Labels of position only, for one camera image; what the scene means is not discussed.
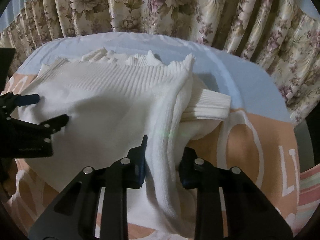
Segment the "silver rivet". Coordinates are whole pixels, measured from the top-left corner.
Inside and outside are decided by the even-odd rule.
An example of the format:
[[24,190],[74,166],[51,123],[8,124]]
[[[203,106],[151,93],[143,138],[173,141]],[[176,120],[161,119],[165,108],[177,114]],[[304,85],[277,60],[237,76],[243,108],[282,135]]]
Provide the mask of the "silver rivet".
[[127,165],[130,163],[130,159],[129,158],[123,158],[120,160],[120,163],[123,165]]
[[231,171],[232,171],[234,174],[240,174],[240,173],[241,173],[241,169],[238,168],[238,167],[233,167],[233,168],[231,169]]
[[204,164],[204,160],[201,158],[197,158],[197,159],[195,159],[195,164],[202,165],[202,164]]
[[91,172],[93,172],[93,168],[91,168],[91,167],[85,167],[83,169],[84,174],[90,174]]

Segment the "ribbed knit texture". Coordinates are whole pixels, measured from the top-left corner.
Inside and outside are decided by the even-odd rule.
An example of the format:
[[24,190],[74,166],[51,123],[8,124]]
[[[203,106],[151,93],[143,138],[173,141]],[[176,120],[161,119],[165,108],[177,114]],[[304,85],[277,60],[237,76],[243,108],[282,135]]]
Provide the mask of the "ribbed knit texture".
[[110,166],[147,134],[146,182],[128,190],[128,221],[193,237],[196,195],[182,189],[177,167],[188,141],[211,132],[230,107],[229,96],[193,76],[193,62],[188,55],[166,66],[151,51],[130,56],[103,48],[43,65],[23,91],[41,100],[20,107],[19,117],[39,123],[66,113],[70,121],[52,136],[53,157],[27,163],[61,191],[85,166]]

